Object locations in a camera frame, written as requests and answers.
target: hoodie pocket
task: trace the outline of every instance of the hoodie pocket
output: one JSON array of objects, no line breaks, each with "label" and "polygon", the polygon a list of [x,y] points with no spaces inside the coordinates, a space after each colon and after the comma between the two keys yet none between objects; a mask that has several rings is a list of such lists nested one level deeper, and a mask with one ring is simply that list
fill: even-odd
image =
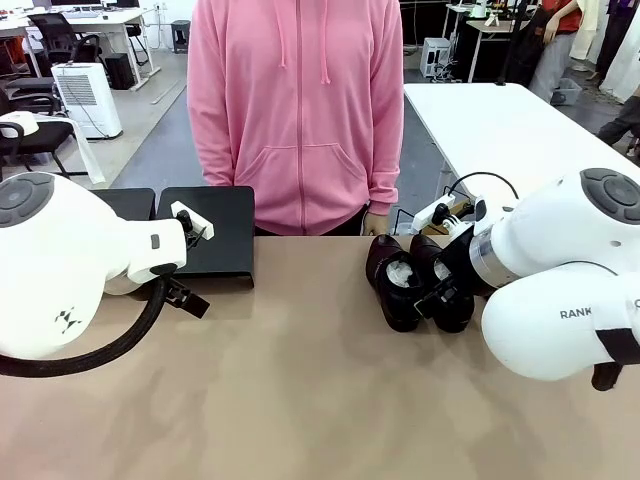
[{"label": "hoodie pocket", "polygon": [[253,162],[238,164],[234,184],[253,188],[257,221],[300,223],[296,147],[263,148]]},{"label": "hoodie pocket", "polygon": [[303,176],[310,223],[335,223],[353,215],[369,200],[364,165],[349,158],[337,143],[305,146]]}]

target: table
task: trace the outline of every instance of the table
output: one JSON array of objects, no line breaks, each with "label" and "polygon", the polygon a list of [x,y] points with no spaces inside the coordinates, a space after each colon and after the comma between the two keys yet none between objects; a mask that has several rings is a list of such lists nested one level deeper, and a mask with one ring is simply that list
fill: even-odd
[{"label": "table", "polygon": [[27,35],[26,25],[23,19],[0,20],[0,37],[26,37],[27,54],[31,57],[31,62],[36,75],[38,77],[42,76],[38,60],[36,59],[36,54],[33,51],[31,42],[28,40],[29,36]]},{"label": "table", "polygon": [[446,7],[447,7],[447,14],[444,17],[444,27],[442,27],[442,38],[447,38],[446,35],[447,35],[447,26],[449,25],[449,12],[452,11],[452,12],[455,12],[456,14],[456,21],[453,25],[453,32],[451,33],[451,37],[449,38],[455,39],[456,32],[458,31],[458,21],[460,20],[460,14],[471,12],[471,10],[473,10],[474,5],[452,5],[448,3]]},{"label": "table", "polygon": [[[469,78],[467,79],[468,83],[473,82],[473,75],[476,71],[476,63],[478,62],[478,52],[480,52],[480,44],[482,42],[508,42],[509,38],[498,38],[496,36],[511,33],[515,20],[502,21],[500,25],[491,25],[489,27],[487,27],[485,23],[486,20],[470,20],[467,22],[467,25],[471,28],[478,30],[478,40],[476,41],[476,48],[473,53],[473,60],[471,61],[471,70],[469,71]],[[521,29],[527,26],[528,23],[529,22],[522,22]]]},{"label": "table", "polygon": [[[212,302],[203,320],[167,308],[103,368],[0,378],[3,476],[637,478],[640,368],[603,394],[590,372],[512,374],[475,321],[458,336],[395,333],[365,280],[370,243],[256,239],[254,291],[192,285]],[[106,298],[66,353],[106,344],[141,309]]]},{"label": "table", "polygon": [[[68,18],[67,21],[73,26],[73,30],[77,33],[109,33],[116,34],[116,38],[118,38],[118,48],[117,50],[125,50],[129,56],[129,63],[131,68],[133,69],[136,84],[131,87],[130,90],[137,91],[142,88],[151,77],[160,72],[161,68],[156,67],[153,63],[153,55],[151,53],[151,49],[149,48],[149,41],[147,38],[147,30],[145,28],[144,23],[144,14],[152,11],[145,10],[142,8],[131,8],[131,9],[123,9],[119,11],[112,12],[104,12],[104,15],[107,16],[107,19],[103,18],[101,14],[98,17],[94,18]],[[140,72],[140,67],[136,62],[133,47],[129,42],[129,36],[127,34],[127,25],[131,24],[139,24],[142,30],[142,36],[144,39],[144,46],[149,54],[149,66],[151,70],[146,76],[142,76]],[[27,33],[27,27],[30,26],[30,22],[28,18],[21,19],[11,19],[0,21],[0,35],[3,36],[24,36],[27,39],[27,50],[31,59],[34,61],[34,68],[36,68],[36,72],[38,76],[40,76],[39,68],[37,67],[37,61],[35,60],[35,55],[33,54],[33,48],[31,46],[31,39]]]},{"label": "table", "polygon": [[[523,198],[562,175],[591,167],[617,170],[640,183],[640,170],[560,111],[520,85],[405,85],[405,94],[444,157],[436,198],[478,170],[502,175]],[[464,182],[471,196],[511,202],[500,180]]]}]

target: gray floor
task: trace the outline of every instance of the gray floor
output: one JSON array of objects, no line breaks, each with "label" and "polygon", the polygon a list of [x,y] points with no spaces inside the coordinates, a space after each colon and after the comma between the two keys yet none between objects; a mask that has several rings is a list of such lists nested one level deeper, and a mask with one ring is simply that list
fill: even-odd
[{"label": "gray floor", "polygon": [[[88,177],[74,177],[74,181],[83,187],[108,188],[145,140],[146,143],[156,141],[158,129],[154,131],[154,127],[186,86],[187,56],[174,55],[169,51],[156,51],[153,52],[153,60],[161,71],[140,90],[111,91],[124,133],[111,140],[92,142],[92,149],[106,181],[92,185]],[[75,141],[69,140],[57,153],[67,170],[85,170]],[[58,171],[55,164],[35,169]],[[6,177],[25,171],[22,164],[17,167],[5,167],[3,170]]]},{"label": "gray floor", "polygon": [[[560,110],[586,129],[596,132],[615,117],[620,106],[588,86],[585,81],[587,74],[569,74],[585,85],[585,90],[575,106],[561,107]],[[418,71],[406,70],[405,81],[416,83],[423,79]],[[400,163],[400,199],[394,208],[394,220],[398,208],[416,212],[433,200],[442,165],[440,152],[408,102]],[[191,141],[186,92],[183,92],[111,188],[150,187],[159,194],[169,186],[198,185],[205,185],[205,182]]]}]

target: pink hoodie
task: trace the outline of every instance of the pink hoodie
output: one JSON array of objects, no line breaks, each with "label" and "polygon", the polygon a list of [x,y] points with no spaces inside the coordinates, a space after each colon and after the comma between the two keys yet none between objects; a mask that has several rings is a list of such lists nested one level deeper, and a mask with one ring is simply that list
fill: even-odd
[{"label": "pink hoodie", "polygon": [[188,85],[204,176],[253,187],[259,227],[320,235],[397,202],[398,0],[198,0]]}]

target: robotic arm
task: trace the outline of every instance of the robotic arm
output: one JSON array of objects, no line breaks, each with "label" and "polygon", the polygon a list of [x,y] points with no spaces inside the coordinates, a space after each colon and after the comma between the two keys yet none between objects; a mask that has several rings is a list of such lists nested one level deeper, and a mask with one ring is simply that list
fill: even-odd
[{"label": "robotic arm", "polygon": [[[416,218],[420,229],[433,217]],[[495,292],[482,330],[507,368],[558,380],[595,366],[593,386],[608,390],[622,366],[640,364],[636,182],[612,170],[585,170],[515,209],[480,198],[475,224],[446,213],[442,223],[453,241],[434,261],[441,277],[446,267],[440,285]],[[447,300],[440,285],[422,302],[423,314]]]},{"label": "robotic arm", "polygon": [[[193,238],[188,209],[180,220],[128,222],[98,197],[61,177],[17,175],[0,183],[0,373],[59,376],[96,368],[133,348],[165,301],[204,315],[208,304],[172,280]],[[195,225],[210,238],[213,226]],[[103,349],[67,360],[39,361],[78,338],[103,292],[153,293],[136,324]]]}]

